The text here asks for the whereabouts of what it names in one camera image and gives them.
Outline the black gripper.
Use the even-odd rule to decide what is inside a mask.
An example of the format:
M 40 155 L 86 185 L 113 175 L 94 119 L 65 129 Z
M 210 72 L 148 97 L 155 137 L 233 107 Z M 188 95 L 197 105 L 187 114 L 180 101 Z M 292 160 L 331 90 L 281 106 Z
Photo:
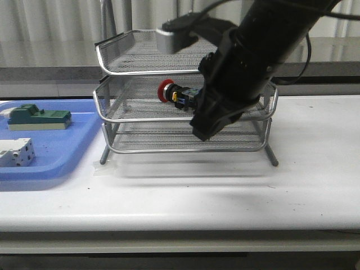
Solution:
M 263 29 L 229 28 L 207 31 L 201 37 L 217 48 L 200 62 L 205 81 L 190 121 L 192 134 L 206 141 L 257 102 L 275 70 L 275 54 Z

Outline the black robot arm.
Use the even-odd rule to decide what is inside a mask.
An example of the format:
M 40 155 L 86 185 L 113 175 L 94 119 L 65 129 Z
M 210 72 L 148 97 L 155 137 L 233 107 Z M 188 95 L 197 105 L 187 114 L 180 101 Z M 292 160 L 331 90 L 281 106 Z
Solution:
M 199 65 L 204 86 L 190 122 L 208 140 L 259 101 L 259 96 L 320 16 L 337 1 L 255 1 L 241 24 L 223 33 L 217 50 Z

